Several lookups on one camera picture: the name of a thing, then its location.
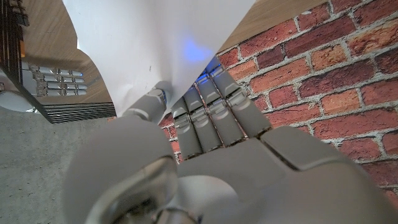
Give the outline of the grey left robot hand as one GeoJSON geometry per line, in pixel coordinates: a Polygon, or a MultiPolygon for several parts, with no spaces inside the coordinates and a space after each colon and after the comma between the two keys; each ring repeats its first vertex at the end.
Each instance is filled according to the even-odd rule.
{"type": "Polygon", "coordinates": [[[396,223],[397,209],[344,154],[273,128],[213,59],[173,105],[183,162],[159,128],[161,83],[72,159],[68,223],[396,223]]]}

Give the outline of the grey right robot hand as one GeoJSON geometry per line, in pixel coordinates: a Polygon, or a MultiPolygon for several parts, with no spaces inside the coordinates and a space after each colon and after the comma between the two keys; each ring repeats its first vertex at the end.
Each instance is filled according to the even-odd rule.
{"type": "Polygon", "coordinates": [[[87,94],[83,73],[22,62],[22,84],[33,96],[77,96],[87,94]]]}

